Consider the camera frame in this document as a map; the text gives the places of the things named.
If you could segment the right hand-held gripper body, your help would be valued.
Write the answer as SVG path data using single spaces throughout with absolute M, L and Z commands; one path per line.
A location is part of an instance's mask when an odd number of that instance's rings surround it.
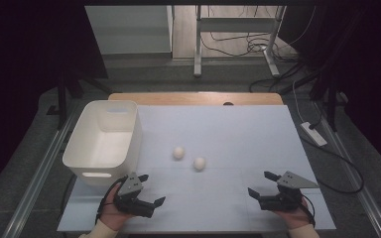
M 259 204 L 262 210 L 293 211 L 302 203 L 302 188 L 318 188 L 318 184 L 290 171 L 280 175 L 275 181 L 276 195 L 261 195 Z

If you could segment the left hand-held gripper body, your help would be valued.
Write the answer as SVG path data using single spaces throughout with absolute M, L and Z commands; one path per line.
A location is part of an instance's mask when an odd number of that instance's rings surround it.
M 122 178 L 114 196 L 114 205 L 123 213 L 151 218 L 155 210 L 153 203 L 138 198 L 143 188 L 136 173 Z

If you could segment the white plastic storage bin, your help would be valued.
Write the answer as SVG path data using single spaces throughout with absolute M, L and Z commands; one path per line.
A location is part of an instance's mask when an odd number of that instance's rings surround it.
M 136 171 L 142 136 L 134 101 L 92 101 L 77 120 L 63 164 L 86 184 L 110 185 Z

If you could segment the person's right hand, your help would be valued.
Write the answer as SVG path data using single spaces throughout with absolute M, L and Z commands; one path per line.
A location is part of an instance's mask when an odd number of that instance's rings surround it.
M 275 211 L 275 214 L 284 220 L 289 230 L 297 229 L 311 223 L 309 216 L 300 207 L 293 211 Z

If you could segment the person's left hand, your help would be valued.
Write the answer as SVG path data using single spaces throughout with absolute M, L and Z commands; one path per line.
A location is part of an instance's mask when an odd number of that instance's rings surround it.
M 113 231 L 119 231 L 124 226 L 124 223 L 133 217 L 132 214 L 127 214 L 119 211 L 113 204 L 119 184 L 116 184 L 107 194 L 102 210 L 100 211 L 100 221 Z

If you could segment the white power strip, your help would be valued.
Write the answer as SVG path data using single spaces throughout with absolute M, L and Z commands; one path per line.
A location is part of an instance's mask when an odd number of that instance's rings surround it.
M 322 147 L 327 144 L 326 139 L 316 129 L 311 129 L 310 122 L 302 123 L 301 127 L 317 146 Z

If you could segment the wooden table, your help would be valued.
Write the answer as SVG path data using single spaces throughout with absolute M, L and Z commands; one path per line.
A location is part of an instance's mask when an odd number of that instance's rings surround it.
M 283 105 L 277 93 L 246 92 L 134 92 L 112 93 L 109 100 L 131 100 L 139 105 Z

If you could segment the black stand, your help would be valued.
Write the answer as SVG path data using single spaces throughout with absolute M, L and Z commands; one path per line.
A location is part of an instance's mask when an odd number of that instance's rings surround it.
M 338 78 L 334 76 L 330 66 L 323 66 L 318 73 L 317 81 L 310 92 L 312 100 L 326 98 L 326 120 L 333 132 L 337 131 L 335 125 L 335 111 L 337 103 Z
M 80 98 L 83 95 L 83 89 L 79 85 L 81 80 L 100 89 L 107 95 L 114 92 L 112 88 L 99 82 L 98 77 L 93 77 L 89 73 L 85 73 L 83 70 L 79 70 L 75 67 L 65 67 L 59 73 L 57 79 L 58 105 L 52 105 L 47 112 L 48 115 L 59 116 L 59 130 L 67 121 L 66 94 L 69 93 L 73 98 Z

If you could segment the white cabinet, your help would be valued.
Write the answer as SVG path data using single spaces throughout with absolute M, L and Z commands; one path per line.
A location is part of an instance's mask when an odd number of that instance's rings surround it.
M 86 6 L 85 11 L 103 55 L 172 51 L 171 6 Z

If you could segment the metal floor rail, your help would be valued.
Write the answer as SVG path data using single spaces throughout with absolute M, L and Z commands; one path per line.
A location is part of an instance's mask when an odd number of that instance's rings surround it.
M 336 153 L 343 158 L 347 159 L 352 163 L 352 158 L 350 157 L 346 147 L 342 143 L 337 132 L 334 132 L 325 118 L 325 113 L 319 107 L 319 105 L 314 102 L 315 108 L 320 112 L 320 124 L 323 127 L 324 131 L 328 136 L 329 143 L 333 146 Z M 350 183 L 355 187 L 359 188 L 361 184 L 363 184 L 362 190 L 356 193 L 368 219 L 371 222 L 373 229 L 375 230 L 377 236 L 381 238 L 381 209 L 378 206 L 378 203 L 372 196 L 371 191 L 366 186 L 366 183 L 363 179 L 360 178 L 359 172 L 357 172 L 353 166 L 343 165 L 344 171 L 347 177 L 350 180 Z
M 78 107 L 79 102 L 77 100 L 75 100 L 68 107 L 66 121 L 53 136 L 53 139 L 48 146 L 42 161 L 39 163 L 1 238 L 20 237 L 33 210 L 33 207 L 39 197 L 39 194 L 45 184 L 45 181 L 51 171 L 51 168 L 58 156 L 58 153 L 63 145 L 64 138 L 73 124 L 73 120 L 77 113 Z

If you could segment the grey metal desk frame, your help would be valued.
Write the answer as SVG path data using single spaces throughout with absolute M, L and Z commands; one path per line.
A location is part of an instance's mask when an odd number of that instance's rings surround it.
M 201 34 L 214 33 L 261 33 L 269 34 L 270 38 L 262 52 L 273 77 L 279 77 L 280 73 L 273 60 L 273 47 L 283 19 L 285 6 L 278 6 L 274 17 L 269 18 L 202 18 L 201 6 L 195 7 L 196 14 L 196 38 L 194 48 L 193 75 L 201 76 Z

